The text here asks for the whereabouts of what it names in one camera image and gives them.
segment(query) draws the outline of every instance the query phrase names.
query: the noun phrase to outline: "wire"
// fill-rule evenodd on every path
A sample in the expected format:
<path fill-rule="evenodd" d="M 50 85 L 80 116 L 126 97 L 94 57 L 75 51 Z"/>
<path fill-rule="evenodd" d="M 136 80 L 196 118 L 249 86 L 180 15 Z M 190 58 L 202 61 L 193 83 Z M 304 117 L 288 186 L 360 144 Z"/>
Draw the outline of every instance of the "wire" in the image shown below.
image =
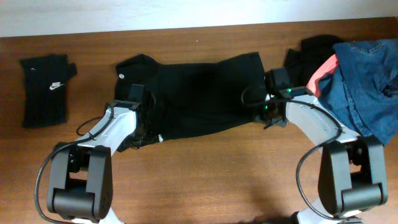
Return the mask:
<path fill-rule="evenodd" d="M 88 124 L 88 123 L 90 123 L 90 122 L 92 122 L 92 121 L 101 119 L 102 117 L 103 117 L 103 116 L 99 116 L 99 117 L 96 117 L 96 118 L 91 118 L 91 119 L 89 119 L 88 121 L 85 121 L 83 124 L 79 125 L 79 127 L 76 128 L 76 134 L 79 135 L 79 136 L 84 136 L 85 134 L 79 133 L 80 129 L 81 129 L 84 125 L 86 125 L 86 124 Z"/>
<path fill-rule="evenodd" d="M 301 182 L 300 182 L 300 170 L 301 170 L 301 166 L 303 165 L 304 161 L 307 159 L 308 156 L 310 156 L 312 153 L 314 153 L 319 147 L 323 147 L 324 145 L 331 143 L 332 141 L 335 141 L 336 139 L 339 138 L 339 136 L 342 134 L 343 132 L 343 128 L 341 127 L 340 123 L 336 120 L 336 118 L 334 118 L 332 115 L 330 115 L 328 112 L 326 112 L 324 109 L 315 106 L 314 104 L 311 103 L 306 103 L 306 102 L 302 102 L 302 101 L 297 101 L 297 100 L 288 100 L 288 99 L 271 99 L 271 100 L 267 100 L 267 101 L 258 101 L 256 103 L 251 103 L 251 104 L 245 104 L 244 100 L 243 100 L 243 95 L 244 95 L 245 91 L 242 92 L 241 95 L 241 101 L 242 104 L 245 106 L 249 106 L 249 107 L 253 107 L 253 106 L 259 106 L 259 105 L 267 105 L 269 103 L 297 103 L 300 105 L 305 105 L 305 106 L 309 106 L 313 109 L 318 110 L 319 112 L 323 113 L 324 115 L 326 115 L 328 118 L 330 118 L 332 120 L 332 122 L 336 125 L 337 127 L 337 133 L 330 139 L 322 142 L 321 144 L 313 147 L 312 149 L 310 149 L 309 151 L 307 151 L 307 153 L 305 153 L 301 159 L 299 160 L 298 164 L 297 164 L 297 168 L 296 168 L 296 184 L 297 184 L 297 188 L 298 191 L 300 192 L 301 197 L 303 198 L 304 202 L 307 204 L 307 206 L 313 211 L 315 212 L 317 215 L 319 215 L 320 217 L 327 219 L 327 220 L 333 220 L 333 221 L 341 221 L 344 220 L 344 217 L 329 217 L 328 215 L 323 214 L 322 212 L 319 212 L 314 206 L 311 205 L 311 203 L 308 201 L 307 197 L 304 194 L 303 188 L 301 186 Z"/>
<path fill-rule="evenodd" d="M 253 89 L 253 88 L 255 88 L 255 87 L 257 87 L 257 88 L 259 88 L 259 89 L 266 89 L 266 86 L 265 86 L 265 85 L 248 86 L 248 87 L 246 87 L 246 88 L 243 90 L 242 94 L 241 94 L 241 101 L 242 101 L 242 104 L 243 104 L 243 105 L 248 106 L 248 107 L 259 106 L 258 102 L 255 102 L 255 103 L 245 103 L 245 102 L 244 102 L 244 99 L 243 99 L 244 94 L 245 94 L 247 91 L 249 91 L 249 90 L 251 90 L 251 89 Z"/>
<path fill-rule="evenodd" d="M 44 160 L 42 166 L 40 167 L 39 174 L 37 174 L 36 185 L 35 185 L 35 193 L 34 193 L 34 199 L 35 199 L 35 206 L 36 206 L 36 209 L 37 209 L 39 215 L 40 215 L 44 220 L 46 220 L 46 221 L 48 221 L 48 222 L 50 222 L 50 223 L 61 223 L 61 224 L 64 224 L 64 223 L 72 223 L 72 222 L 65 222 L 65 221 L 54 220 L 54 219 L 51 219 L 51 218 L 47 217 L 46 215 L 44 215 L 43 210 L 41 209 L 40 203 L 39 203 L 39 185 L 40 185 L 40 180 L 41 180 L 41 178 L 42 178 L 43 171 L 44 171 L 45 167 L 47 166 L 47 164 L 48 164 L 48 163 L 50 162 L 50 160 L 53 159 L 59 152 L 65 150 L 65 149 L 67 149 L 67 148 L 69 148 L 70 146 L 76 146 L 77 144 L 80 144 L 80 143 L 83 143 L 83 142 L 87 142 L 87 141 L 92 140 L 93 138 L 95 138 L 95 137 L 97 137 L 98 135 L 100 135 L 100 134 L 106 129 L 106 127 L 108 127 L 108 125 L 111 123 L 111 121 L 112 121 L 112 119 L 113 119 L 113 114 L 114 114 L 114 108 L 113 108 L 113 106 L 111 106 L 109 103 L 106 103 L 106 104 L 105 104 L 105 108 L 107 109 L 108 107 L 111 108 L 111 114 L 110 114 L 110 116 L 109 116 L 108 121 L 104 124 L 104 126 L 103 126 L 100 130 L 98 130 L 95 134 L 91 135 L 91 136 L 88 137 L 88 138 L 70 142 L 70 143 L 68 143 L 68 144 L 66 144 L 66 145 L 64 145 L 64 146 L 62 146 L 62 147 L 60 147 L 60 148 L 54 150 L 53 152 L 51 152 L 51 153 L 47 156 L 47 158 L 45 158 L 45 160 Z"/>

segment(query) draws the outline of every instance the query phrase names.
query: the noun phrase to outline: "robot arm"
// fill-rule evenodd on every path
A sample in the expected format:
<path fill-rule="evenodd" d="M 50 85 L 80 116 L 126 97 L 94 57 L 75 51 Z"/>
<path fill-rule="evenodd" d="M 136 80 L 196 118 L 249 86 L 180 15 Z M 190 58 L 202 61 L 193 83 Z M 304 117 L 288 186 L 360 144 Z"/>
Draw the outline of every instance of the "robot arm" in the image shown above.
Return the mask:
<path fill-rule="evenodd" d="M 113 116 L 95 138 L 58 153 L 52 160 L 47 208 L 75 223 L 122 223 L 110 208 L 113 197 L 111 156 L 137 128 L 137 103 L 115 101 L 87 134 L 90 139 Z M 71 172 L 87 170 L 87 179 L 70 178 Z"/>
<path fill-rule="evenodd" d="M 267 73 L 266 84 L 267 89 L 277 99 L 304 102 L 322 109 L 324 113 L 333 117 L 305 88 L 290 88 L 289 77 L 284 69 Z M 337 133 L 336 124 L 311 106 L 287 102 L 274 105 L 273 108 L 279 110 L 279 114 L 285 115 L 279 117 L 278 123 L 294 123 L 316 146 Z M 325 150 L 322 154 L 318 181 L 320 198 L 312 203 L 313 208 L 308 207 L 292 215 L 292 222 L 295 224 L 335 224 L 342 221 L 323 218 L 313 209 L 328 217 L 344 218 L 387 202 L 382 144 L 374 136 L 364 138 L 337 119 L 336 121 L 341 126 L 341 134 L 335 141 L 319 148 L 321 153 L 322 149 Z M 350 163 L 361 166 L 361 171 L 351 173 Z"/>

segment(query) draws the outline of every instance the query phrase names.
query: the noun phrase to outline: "nike sock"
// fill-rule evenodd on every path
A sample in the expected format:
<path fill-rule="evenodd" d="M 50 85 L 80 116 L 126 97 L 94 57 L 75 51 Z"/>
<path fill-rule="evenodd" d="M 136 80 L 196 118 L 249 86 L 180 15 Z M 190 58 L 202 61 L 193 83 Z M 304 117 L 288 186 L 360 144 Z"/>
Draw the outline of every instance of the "nike sock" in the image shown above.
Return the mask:
<path fill-rule="evenodd" d="M 48 55 L 21 60 L 25 72 L 25 128 L 66 122 L 65 84 L 77 74 L 68 56 Z"/>

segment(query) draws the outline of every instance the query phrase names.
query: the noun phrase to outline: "white wall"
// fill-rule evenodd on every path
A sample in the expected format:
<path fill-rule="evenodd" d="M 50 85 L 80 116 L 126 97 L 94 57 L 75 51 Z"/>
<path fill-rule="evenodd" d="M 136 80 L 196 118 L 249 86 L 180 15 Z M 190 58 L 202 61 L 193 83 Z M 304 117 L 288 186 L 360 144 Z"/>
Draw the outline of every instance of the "white wall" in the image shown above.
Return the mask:
<path fill-rule="evenodd" d="M 397 0 L 0 0 L 0 37 L 396 15 Z"/>

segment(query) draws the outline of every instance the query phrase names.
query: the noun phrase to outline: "folded clothing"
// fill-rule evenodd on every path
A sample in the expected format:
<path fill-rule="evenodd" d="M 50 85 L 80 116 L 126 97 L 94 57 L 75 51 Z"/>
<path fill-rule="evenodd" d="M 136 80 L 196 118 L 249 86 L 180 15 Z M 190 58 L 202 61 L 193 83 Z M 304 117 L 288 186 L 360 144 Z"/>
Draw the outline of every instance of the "folded clothing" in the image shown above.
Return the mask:
<path fill-rule="evenodd" d="M 398 130 L 398 39 L 335 44 L 339 66 L 319 81 L 320 103 L 386 145 Z"/>
<path fill-rule="evenodd" d="M 48 55 L 21 60 L 25 73 L 25 128 L 66 122 L 65 84 L 77 74 L 67 55 Z"/>
<path fill-rule="evenodd" d="M 217 133 L 253 121 L 255 109 L 241 103 L 247 86 L 264 85 L 258 53 L 244 54 L 218 63 L 162 65 L 138 55 L 116 66 L 119 80 L 115 100 L 127 100 L 131 85 L 145 85 L 156 97 L 148 114 L 151 133 L 162 140 Z M 259 89 L 248 100 L 261 100 Z"/>
<path fill-rule="evenodd" d="M 306 86 L 315 71 L 335 54 L 333 45 L 342 42 L 334 35 L 318 35 L 303 39 L 300 52 L 289 49 L 284 67 L 294 86 Z"/>

